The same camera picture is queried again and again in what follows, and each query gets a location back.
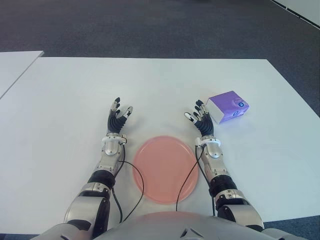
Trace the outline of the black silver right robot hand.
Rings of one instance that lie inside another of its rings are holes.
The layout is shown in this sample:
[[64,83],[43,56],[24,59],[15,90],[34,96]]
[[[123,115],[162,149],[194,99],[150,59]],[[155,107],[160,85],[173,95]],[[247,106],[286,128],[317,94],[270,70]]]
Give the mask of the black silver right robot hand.
[[194,106],[196,112],[190,114],[185,112],[184,116],[192,122],[199,130],[202,137],[214,136],[214,125],[212,118],[205,104],[201,100],[197,100]]

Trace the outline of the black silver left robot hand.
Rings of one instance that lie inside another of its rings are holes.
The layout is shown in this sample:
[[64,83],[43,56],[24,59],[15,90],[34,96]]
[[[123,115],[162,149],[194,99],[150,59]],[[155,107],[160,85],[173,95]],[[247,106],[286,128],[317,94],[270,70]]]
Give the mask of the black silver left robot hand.
[[133,107],[129,106],[127,110],[120,115],[120,101],[121,98],[117,97],[111,104],[107,119],[107,134],[119,134],[133,112]]

